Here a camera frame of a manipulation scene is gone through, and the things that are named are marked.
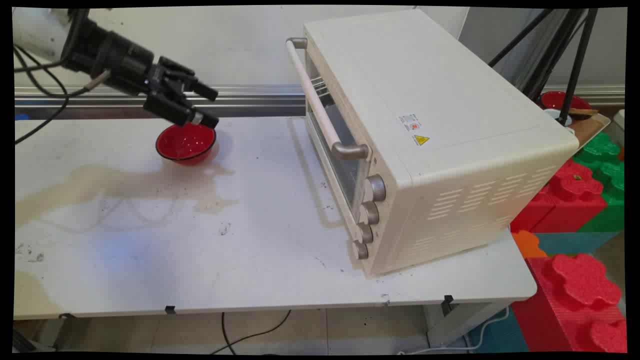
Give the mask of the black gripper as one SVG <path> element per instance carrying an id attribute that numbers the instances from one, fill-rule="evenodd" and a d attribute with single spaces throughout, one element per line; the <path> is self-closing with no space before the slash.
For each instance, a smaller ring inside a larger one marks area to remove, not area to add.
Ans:
<path id="1" fill-rule="evenodd" d="M 96 79 L 105 71 L 106 86 L 129 96 L 148 94 L 143 108 L 174 125 L 187 124 L 215 129 L 219 118 L 202 112 L 185 98 L 169 96 L 173 86 L 180 93 L 194 92 L 206 100 L 215 101 L 218 91 L 201 82 L 195 72 L 165 56 L 158 59 L 162 80 L 152 80 L 154 54 L 148 48 L 106 30 L 89 19 L 89 9 L 67 9 L 64 14 L 70 29 L 62 48 L 61 65 L 73 72 L 82 72 Z"/>

